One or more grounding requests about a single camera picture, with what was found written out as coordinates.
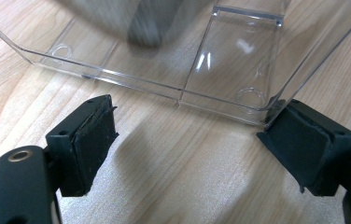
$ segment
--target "mounting hole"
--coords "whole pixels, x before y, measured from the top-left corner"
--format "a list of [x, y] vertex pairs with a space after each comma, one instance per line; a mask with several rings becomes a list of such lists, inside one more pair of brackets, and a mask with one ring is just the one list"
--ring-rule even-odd
[[247, 87], [241, 89], [236, 96], [236, 102], [240, 105], [252, 107], [252, 108], [262, 108], [265, 104], [265, 95], [262, 91], [257, 90], [253, 87]]
[[17, 162], [17, 161], [24, 161], [31, 157], [33, 155], [33, 152], [31, 150], [21, 150], [13, 153], [10, 155], [7, 159], [11, 162]]
[[25, 217], [13, 217], [7, 222], [7, 224], [25, 224], [27, 223], [27, 218]]
[[[51, 55], [54, 57], [67, 59], [67, 58], [71, 57], [71, 55], [73, 55], [73, 49], [68, 45], [61, 44], [61, 45], [56, 46], [51, 51]], [[55, 61], [56, 63], [63, 63], [62, 61], [56, 60], [56, 59], [53, 59], [53, 61]]]
[[59, 132], [59, 135], [66, 135], [66, 134], [68, 134], [68, 131], [60, 131]]
[[339, 135], [345, 135], [346, 134], [345, 132], [342, 132], [342, 131], [336, 131], [335, 133], [339, 134]]

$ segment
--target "wooden table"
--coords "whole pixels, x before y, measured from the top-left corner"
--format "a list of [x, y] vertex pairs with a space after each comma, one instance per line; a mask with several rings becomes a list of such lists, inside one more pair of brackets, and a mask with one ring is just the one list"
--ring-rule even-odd
[[[24, 61], [0, 39], [0, 156], [44, 147], [45, 133], [85, 100], [111, 94], [120, 134], [64, 223], [343, 223], [333, 198], [299, 192], [261, 144], [260, 128], [175, 101], [71, 77]], [[297, 99], [351, 129], [351, 34]]]

